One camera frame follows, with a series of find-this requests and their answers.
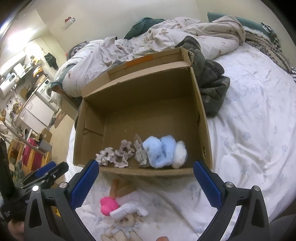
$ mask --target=pink ball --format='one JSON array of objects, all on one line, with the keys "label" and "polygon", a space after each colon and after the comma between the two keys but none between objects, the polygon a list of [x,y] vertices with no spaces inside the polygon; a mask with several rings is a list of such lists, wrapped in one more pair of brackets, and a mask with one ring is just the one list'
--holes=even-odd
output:
[{"label": "pink ball", "polygon": [[109,216],[110,212],[112,212],[115,209],[119,208],[119,205],[116,202],[116,200],[111,198],[111,197],[103,197],[103,198],[101,198],[100,203],[102,205],[101,212],[105,216]]}]

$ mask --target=bed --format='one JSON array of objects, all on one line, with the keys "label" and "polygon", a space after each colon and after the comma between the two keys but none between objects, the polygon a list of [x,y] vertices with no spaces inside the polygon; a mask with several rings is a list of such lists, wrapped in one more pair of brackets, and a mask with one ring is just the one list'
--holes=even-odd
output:
[{"label": "bed", "polygon": [[[231,83],[220,111],[208,118],[212,171],[237,187],[260,186],[271,222],[296,198],[296,84],[289,73],[245,42],[215,61],[223,66]],[[81,170],[73,165],[74,141],[73,127],[66,181]],[[76,209],[96,240],[121,241],[106,238],[110,227],[121,227],[101,214],[99,203],[109,195],[115,177],[100,173],[84,204]],[[124,178],[133,181],[137,189],[118,203],[139,201],[149,212],[146,217],[128,220],[126,236],[137,234],[132,241],[155,241],[160,236],[170,241],[195,241],[216,212],[194,176]],[[238,212],[239,207],[222,240],[230,235]]]}]

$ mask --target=metal bolt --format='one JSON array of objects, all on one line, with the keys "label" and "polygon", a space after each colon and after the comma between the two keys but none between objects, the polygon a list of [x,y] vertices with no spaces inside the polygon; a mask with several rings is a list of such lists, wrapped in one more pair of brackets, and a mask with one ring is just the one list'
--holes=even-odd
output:
[{"label": "metal bolt", "polygon": [[257,192],[260,191],[260,187],[258,187],[258,186],[254,186],[254,189],[255,189]]},{"label": "metal bolt", "polygon": [[226,182],[225,185],[228,187],[228,188],[232,188],[234,185],[232,182]]},{"label": "metal bolt", "polygon": [[66,183],[66,182],[62,182],[62,183],[60,183],[59,187],[60,188],[65,188],[67,186],[67,184],[68,183]]},{"label": "metal bolt", "polygon": [[39,189],[39,187],[36,185],[36,186],[33,186],[32,191],[36,192],[38,189]]}]

